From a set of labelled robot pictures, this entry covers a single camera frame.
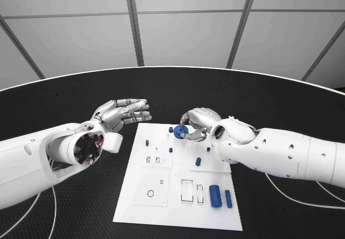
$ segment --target black surface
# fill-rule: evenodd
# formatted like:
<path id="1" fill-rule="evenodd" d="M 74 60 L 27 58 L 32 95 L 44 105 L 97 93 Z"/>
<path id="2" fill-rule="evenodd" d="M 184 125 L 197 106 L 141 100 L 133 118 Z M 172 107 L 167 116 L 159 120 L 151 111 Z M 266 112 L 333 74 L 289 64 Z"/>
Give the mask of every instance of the black surface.
<path id="1" fill-rule="evenodd" d="M 84 73 L 0 92 L 0 140 L 69 122 L 84 122 L 102 104 L 126 98 L 149 100 L 152 123 L 180 123 L 188 110 L 209 107 L 223 118 L 236 116 L 258 128 L 286 129 L 345 142 L 344 95 L 261 74 L 171 67 Z M 115 223 L 136 130 L 133 124 L 120 131 L 120 153 L 105 151 L 97 163 L 57 185 L 53 238 L 345 238 L 345 211 L 292 202 L 276 191 L 266 175 L 242 164 L 233 166 L 233 181 L 243 232 Z M 295 199 L 345 206 L 315 182 L 272 178 Z M 325 187 L 345 198 L 345 189 Z M 34 199 L 0 210 L 0 235 Z M 53 220 L 54 196 L 48 189 L 5 239 L 48 238 Z"/>

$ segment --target blue object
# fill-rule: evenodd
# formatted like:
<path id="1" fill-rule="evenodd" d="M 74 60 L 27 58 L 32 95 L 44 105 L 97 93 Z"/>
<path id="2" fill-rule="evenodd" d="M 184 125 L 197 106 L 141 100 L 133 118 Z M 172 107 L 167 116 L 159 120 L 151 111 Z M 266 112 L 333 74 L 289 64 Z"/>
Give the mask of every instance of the blue object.
<path id="1" fill-rule="evenodd" d="M 200 166 L 200 164 L 201 164 L 201 158 L 197 158 L 196 165 Z"/>
<path id="2" fill-rule="evenodd" d="M 184 139 L 181 134 L 188 133 L 188 127 L 185 125 L 178 125 L 174 129 L 174 135 L 177 138 Z"/>
<path id="3" fill-rule="evenodd" d="M 210 186 L 210 196 L 211 196 L 211 206 L 214 208 L 220 208 L 223 204 L 222 204 L 222 192 L 220 192 L 219 185 Z"/>
<path id="4" fill-rule="evenodd" d="M 229 190 L 226 190 L 226 197 L 227 197 L 229 208 L 233 208 L 233 202 L 232 202 L 232 196 L 230 196 L 230 191 Z"/>

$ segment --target rectangular slot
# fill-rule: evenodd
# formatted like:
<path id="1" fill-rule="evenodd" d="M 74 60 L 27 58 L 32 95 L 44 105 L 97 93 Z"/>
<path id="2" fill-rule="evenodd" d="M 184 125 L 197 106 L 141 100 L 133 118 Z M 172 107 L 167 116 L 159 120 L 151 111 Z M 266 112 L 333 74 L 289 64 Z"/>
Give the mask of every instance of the rectangular slot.
<path id="1" fill-rule="evenodd" d="M 203 192 L 203 185 L 197 185 L 197 201 L 198 203 L 204 203 L 204 192 Z"/>
<path id="2" fill-rule="evenodd" d="M 183 179 L 181 181 L 181 200 L 184 202 L 194 202 L 193 180 Z"/>

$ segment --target round table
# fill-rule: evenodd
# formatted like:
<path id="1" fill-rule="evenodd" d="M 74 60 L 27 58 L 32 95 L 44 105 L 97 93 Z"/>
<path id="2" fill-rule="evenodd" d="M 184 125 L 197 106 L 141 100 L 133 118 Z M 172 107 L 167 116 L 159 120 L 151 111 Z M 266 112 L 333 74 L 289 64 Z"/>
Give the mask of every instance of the round table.
<path id="1" fill-rule="evenodd" d="M 214 109 L 256 128 L 278 128 L 345 142 L 344 93 L 261 73 L 197 67 L 135 67 L 73 74 L 0 92 L 0 140 L 90 119 L 109 100 L 149 100 L 152 123 L 180 123 L 197 108 Z M 97 163 L 57 185 L 58 216 L 53 238 L 344 238 L 345 211 L 292 202 L 265 173 L 232 166 L 243 232 L 115 223 L 138 125 L 122 129 L 118 154 L 103 152 Z M 345 206 L 317 182 L 272 179 L 295 199 Z M 343 198 L 345 189 L 324 184 Z M 0 235 L 28 211 L 35 197 L 0 211 Z M 48 238 L 54 194 L 38 203 L 6 238 Z"/>

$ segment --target blue disc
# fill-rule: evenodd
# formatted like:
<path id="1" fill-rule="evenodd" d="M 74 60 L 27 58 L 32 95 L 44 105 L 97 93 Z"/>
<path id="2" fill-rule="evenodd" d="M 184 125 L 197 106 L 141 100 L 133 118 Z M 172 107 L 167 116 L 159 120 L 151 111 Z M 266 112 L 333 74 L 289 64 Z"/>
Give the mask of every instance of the blue disc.
<path id="1" fill-rule="evenodd" d="M 188 127 L 185 125 L 178 125 L 174 129 L 174 135 L 177 138 L 184 139 L 181 134 L 188 133 Z"/>

